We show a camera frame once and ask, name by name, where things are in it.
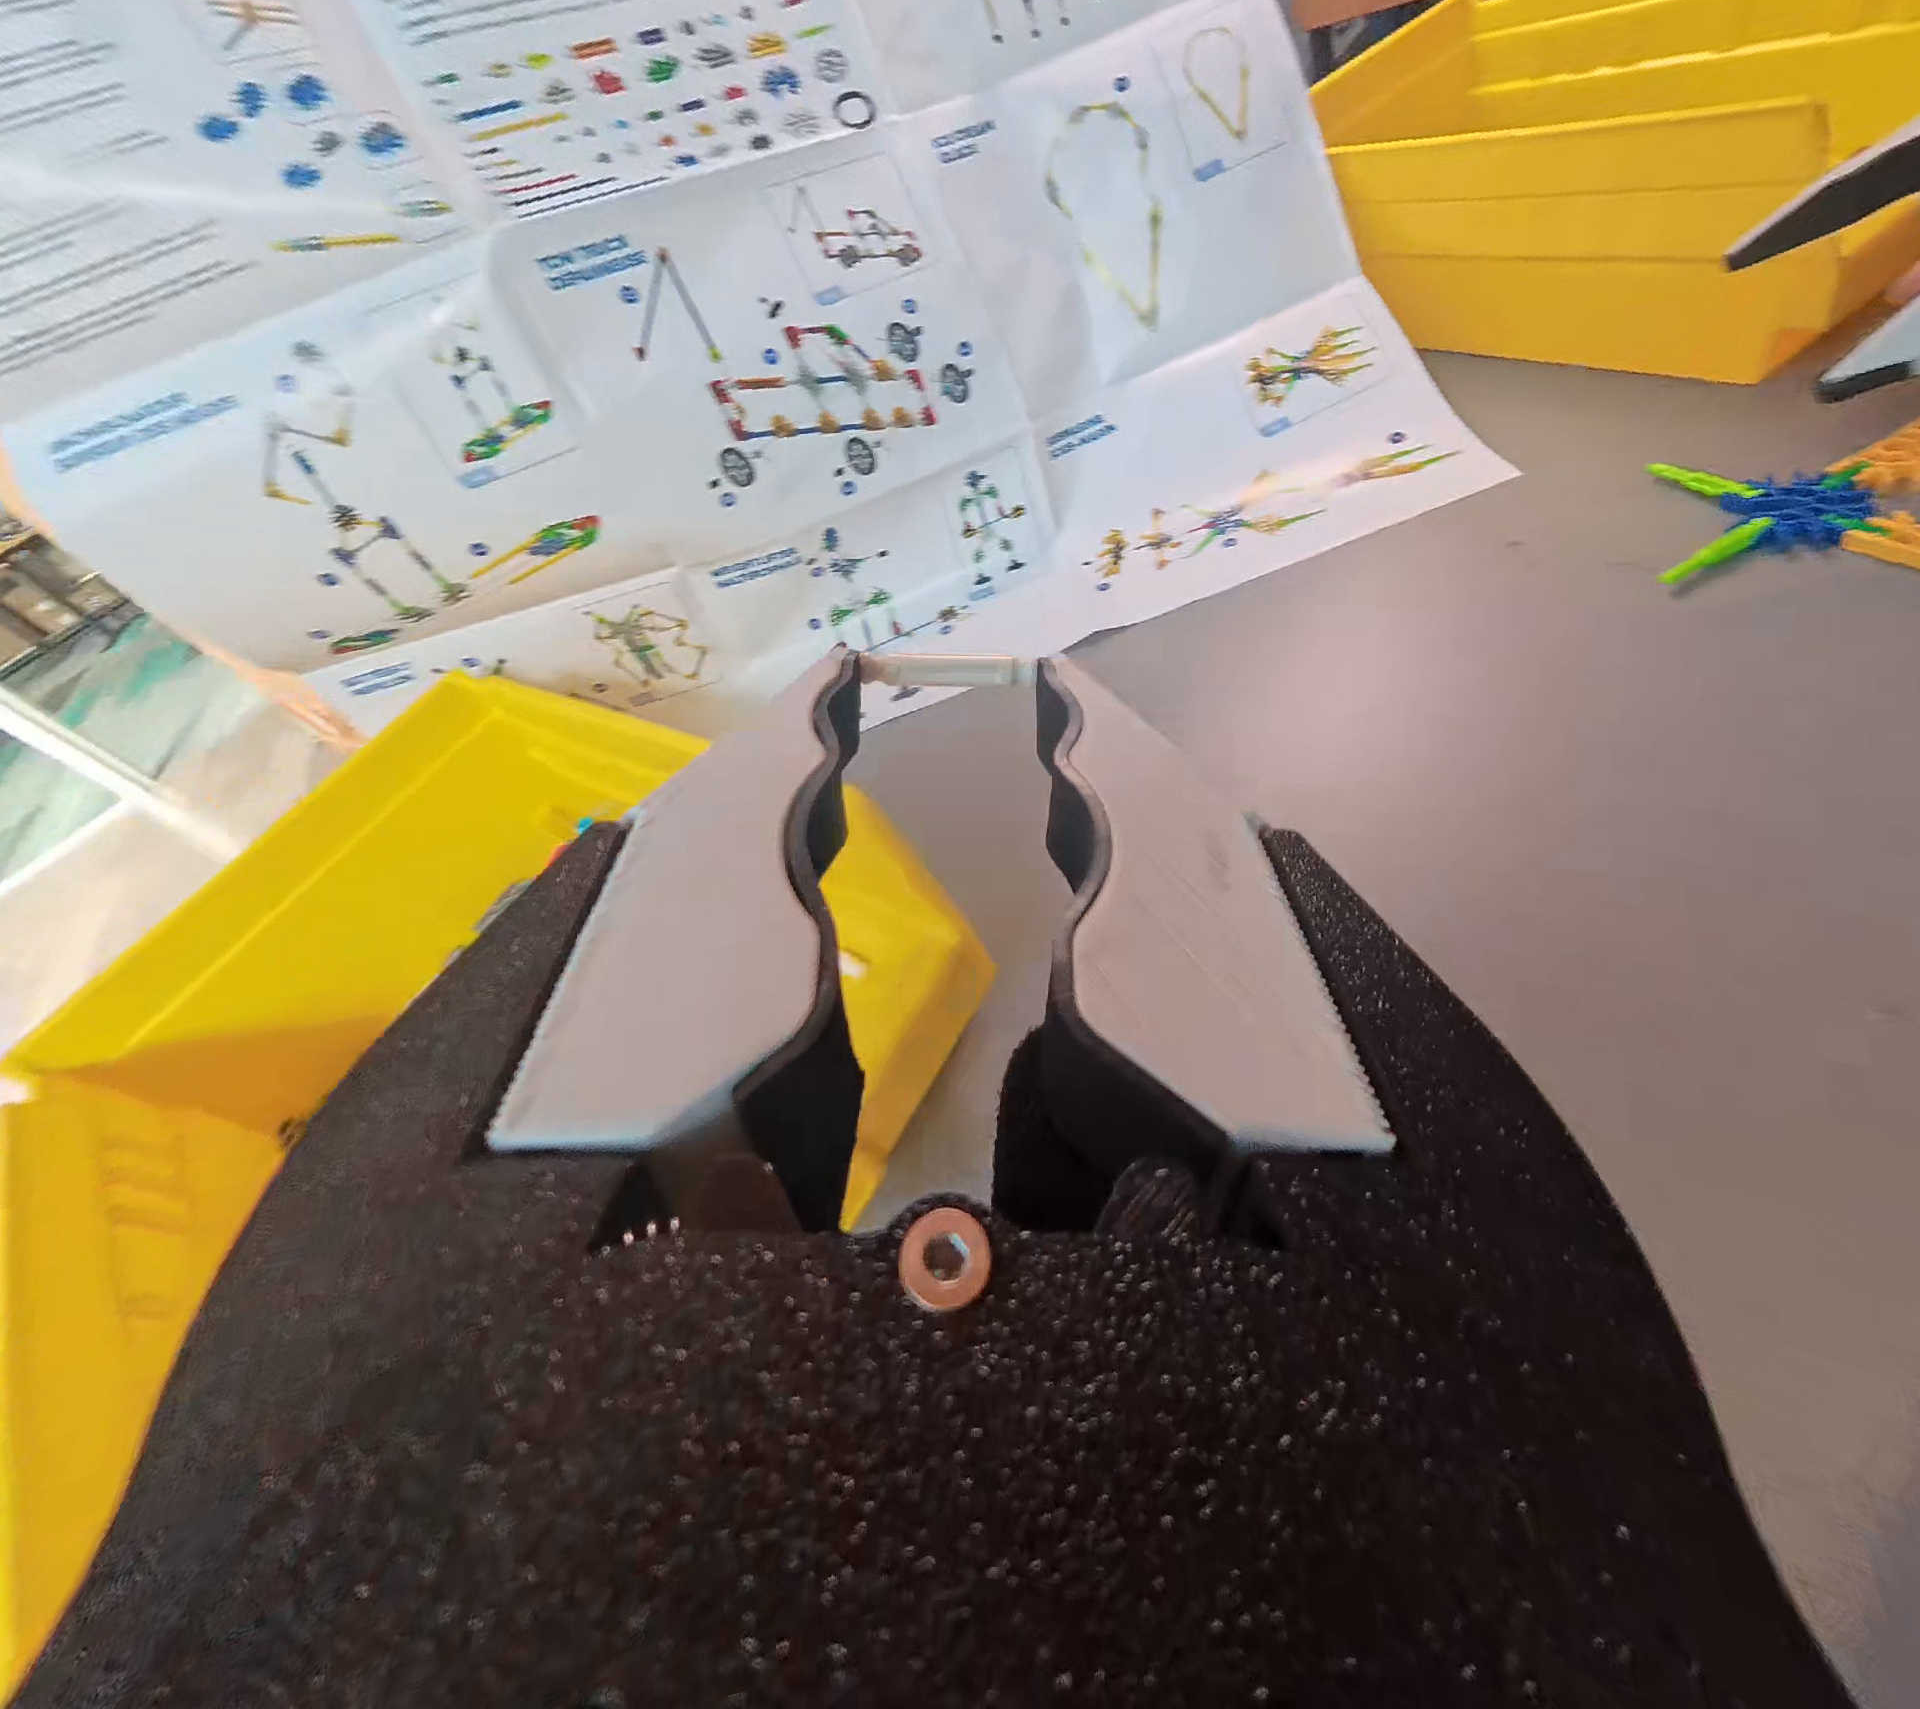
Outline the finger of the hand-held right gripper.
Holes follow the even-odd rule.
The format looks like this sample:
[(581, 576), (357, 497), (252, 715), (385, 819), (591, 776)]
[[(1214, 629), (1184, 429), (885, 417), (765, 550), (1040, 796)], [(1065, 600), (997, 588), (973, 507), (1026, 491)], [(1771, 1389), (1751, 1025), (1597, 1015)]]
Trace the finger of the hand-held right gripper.
[(1845, 232), (1918, 194), (1918, 117), (1839, 162), (1741, 236), (1723, 256), (1730, 273)]
[(1864, 339), (1852, 345), (1814, 383), (1814, 397), (1840, 402), (1895, 386), (1918, 376), (1916, 297), (1893, 311)]

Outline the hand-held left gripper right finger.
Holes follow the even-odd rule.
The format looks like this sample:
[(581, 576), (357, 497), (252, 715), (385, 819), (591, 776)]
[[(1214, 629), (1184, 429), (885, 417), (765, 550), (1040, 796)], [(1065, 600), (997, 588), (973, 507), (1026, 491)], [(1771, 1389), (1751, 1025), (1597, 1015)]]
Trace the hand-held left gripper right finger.
[(1216, 1218), (1261, 1158), (1393, 1156), (1266, 825), (1068, 658), (1033, 687), (1068, 912), (1003, 1081), (997, 1215), (1090, 1230), (1147, 1164), (1184, 1173)]

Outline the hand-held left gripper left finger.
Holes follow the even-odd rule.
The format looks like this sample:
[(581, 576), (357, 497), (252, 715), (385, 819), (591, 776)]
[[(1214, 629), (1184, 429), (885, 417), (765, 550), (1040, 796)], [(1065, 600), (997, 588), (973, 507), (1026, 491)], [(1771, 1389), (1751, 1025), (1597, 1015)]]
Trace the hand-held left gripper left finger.
[(629, 1156), (689, 1229), (842, 1229), (867, 1081), (823, 882), (849, 843), (858, 671), (834, 646), (629, 813), (492, 1155)]

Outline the yellow plastic bin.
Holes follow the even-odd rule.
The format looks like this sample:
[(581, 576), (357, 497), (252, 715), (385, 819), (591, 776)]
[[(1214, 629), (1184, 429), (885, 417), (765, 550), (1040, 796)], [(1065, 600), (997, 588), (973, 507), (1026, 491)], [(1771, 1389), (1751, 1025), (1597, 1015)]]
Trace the yellow plastic bin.
[(1424, 350), (1767, 379), (1916, 261), (1916, 198), (1732, 273), (1916, 111), (1918, 0), (1443, 0), (1311, 89)]
[[(517, 884), (704, 749), (509, 681), (438, 682), (38, 1025), (5, 1072), (79, 1072), (286, 1147)], [(888, 816), (854, 786), (845, 796), (825, 899), (867, 1074), (852, 1229), (997, 964)]]
[(3, 1689), (79, 1592), (274, 1134), (5, 1068)]

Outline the white rod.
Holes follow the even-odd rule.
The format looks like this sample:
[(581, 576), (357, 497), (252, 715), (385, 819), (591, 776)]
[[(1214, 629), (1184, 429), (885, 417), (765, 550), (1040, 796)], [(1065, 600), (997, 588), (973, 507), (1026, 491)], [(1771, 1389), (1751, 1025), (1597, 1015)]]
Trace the white rod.
[(891, 689), (898, 696), (920, 693), (961, 693), (973, 689), (1030, 689), (1040, 663), (1015, 655), (970, 652), (877, 652), (856, 655), (858, 681), (865, 687)]

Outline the grey desk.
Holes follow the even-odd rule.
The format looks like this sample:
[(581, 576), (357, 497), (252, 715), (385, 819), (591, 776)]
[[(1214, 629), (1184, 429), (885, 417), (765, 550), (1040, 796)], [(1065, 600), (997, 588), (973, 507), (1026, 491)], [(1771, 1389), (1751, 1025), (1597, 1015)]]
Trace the grey desk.
[(1729, 388), (1436, 354), (1518, 468), (1072, 657), (1306, 833), (1492, 1026), (1659, 1272), (1758, 1527), (1864, 1704), (1916, 1704), (1916, 576), (1764, 555), (1647, 475), (1916, 417), (1839, 349)]

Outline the printed instruction sheet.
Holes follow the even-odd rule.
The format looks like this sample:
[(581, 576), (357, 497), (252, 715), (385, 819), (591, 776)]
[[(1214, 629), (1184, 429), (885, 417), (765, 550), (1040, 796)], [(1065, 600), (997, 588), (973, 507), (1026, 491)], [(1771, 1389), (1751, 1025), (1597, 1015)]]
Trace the printed instruction sheet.
[(374, 731), (1039, 655), (1517, 476), (1278, 0), (5, 0), (5, 491)]

